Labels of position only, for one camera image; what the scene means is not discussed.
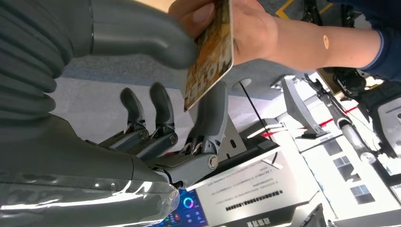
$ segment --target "red line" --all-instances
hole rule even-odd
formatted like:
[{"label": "red line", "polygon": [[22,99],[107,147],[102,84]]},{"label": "red line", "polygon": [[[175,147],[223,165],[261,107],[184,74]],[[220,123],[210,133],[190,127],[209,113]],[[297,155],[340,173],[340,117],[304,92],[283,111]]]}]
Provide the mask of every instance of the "red line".
[{"label": "red line", "polygon": [[[357,109],[357,108],[358,108],[357,106],[352,107],[351,109],[346,110],[346,111],[345,111],[345,114],[348,114],[349,112],[351,112],[351,111],[353,111],[353,110],[355,110],[355,109]],[[321,127],[323,127],[323,126],[327,125],[328,123],[330,123],[330,122],[332,122],[332,121],[334,121],[333,118],[328,119],[327,121],[322,122],[322,123],[320,123],[319,125],[320,125]],[[275,134],[275,133],[277,133],[277,132],[262,133],[261,136],[263,136],[263,137],[269,137],[269,136],[271,136],[271,135],[273,135],[273,134]]]}]

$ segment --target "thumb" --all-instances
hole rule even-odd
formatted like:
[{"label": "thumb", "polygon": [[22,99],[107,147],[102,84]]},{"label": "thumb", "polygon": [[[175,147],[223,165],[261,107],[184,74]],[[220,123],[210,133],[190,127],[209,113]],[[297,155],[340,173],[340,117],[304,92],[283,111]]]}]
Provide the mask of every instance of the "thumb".
[{"label": "thumb", "polygon": [[197,38],[211,24],[215,16],[215,5],[209,3],[180,20],[181,26],[191,38]]}]

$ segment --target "yellow marking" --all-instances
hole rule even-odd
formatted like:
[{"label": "yellow marking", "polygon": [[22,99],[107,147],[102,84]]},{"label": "yellow marking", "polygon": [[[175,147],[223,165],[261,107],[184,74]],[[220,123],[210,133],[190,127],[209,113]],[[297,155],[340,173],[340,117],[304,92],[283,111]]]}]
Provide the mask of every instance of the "yellow marking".
[{"label": "yellow marking", "polygon": [[286,15],[286,13],[284,12],[284,10],[291,5],[291,3],[294,2],[294,0],[288,0],[281,8],[279,8],[276,11],[276,15],[279,16],[280,18],[285,18],[285,19],[289,19],[288,16]]},{"label": "yellow marking", "polygon": [[333,6],[333,3],[329,3],[326,7],[324,7],[323,9],[321,9],[319,11],[320,14],[323,14],[324,12],[326,12],[328,9],[330,9],[330,7]]},{"label": "yellow marking", "polygon": [[283,18],[283,19],[289,19],[288,16],[287,16],[287,14],[284,13],[283,11],[278,11],[278,10],[277,10],[276,15],[277,15],[278,17],[280,17],[280,18]]}]

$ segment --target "circular icon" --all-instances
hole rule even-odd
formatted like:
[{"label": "circular icon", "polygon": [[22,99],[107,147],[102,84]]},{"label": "circular icon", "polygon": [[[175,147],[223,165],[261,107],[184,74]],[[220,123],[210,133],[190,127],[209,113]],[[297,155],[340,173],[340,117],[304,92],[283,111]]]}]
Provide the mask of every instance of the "circular icon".
[{"label": "circular icon", "polygon": [[183,204],[184,204],[185,208],[190,209],[193,207],[193,200],[191,198],[187,197],[184,199]]}]

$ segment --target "white sign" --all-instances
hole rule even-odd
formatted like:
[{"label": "white sign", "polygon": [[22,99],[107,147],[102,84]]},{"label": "white sign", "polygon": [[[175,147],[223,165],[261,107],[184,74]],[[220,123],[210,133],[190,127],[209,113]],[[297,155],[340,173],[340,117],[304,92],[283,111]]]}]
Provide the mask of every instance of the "white sign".
[{"label": "white sign", "polygon": [[[281,151],[236,172],[216,178],[197,189],[210,226],[243,219],[311,199],[311,193],[297,192],[297,181]],[[248,227],[260,227],[269,218],[254,220]]]}]

